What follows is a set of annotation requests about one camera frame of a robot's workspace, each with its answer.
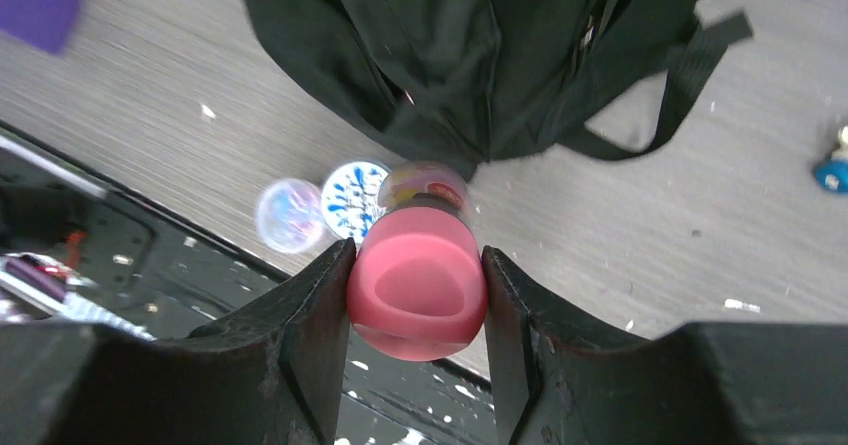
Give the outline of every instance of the pink plastic container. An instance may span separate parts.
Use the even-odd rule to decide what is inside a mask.
[[[464,222],[465,183],[438,164],[392,171],[388,213],[371,227],[348,283],[351,323],[394,358],[429,361],[467,347],[488,306],[477,241]]]

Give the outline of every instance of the black backpack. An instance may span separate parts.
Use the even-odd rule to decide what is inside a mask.
[[[671,140],[712,70],[752,36],[704,28],[697,0],[245,0],[259,42],[303,89],[410,160],[466,177],[557,143],[602,160]],[[657,131],[622,149],[585,122],[668,70]]]

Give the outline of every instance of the blue and white round lid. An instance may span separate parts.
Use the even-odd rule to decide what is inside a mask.
[[[331,173],[321,192],[321,213],[327,227],[340,238],[362,243],[386,211],[377,205],[377,195],[388,175],[383,166],[370,162],[347,163]]]

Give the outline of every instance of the bag strap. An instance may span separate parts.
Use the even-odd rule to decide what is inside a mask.
[[[623,149],[598,136],[585,124],[561,137],[560,145],[605,161],[628,160],[659,150],[677,133],[727,49],[753,35],[751,24],[742,12],[695,31],[686,47],[670,58],[656,134],[644,150]]]

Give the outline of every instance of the purple box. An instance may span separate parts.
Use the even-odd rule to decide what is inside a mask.
[[[59,53],[82,0],[0,0],[0,30],[49,53]]]

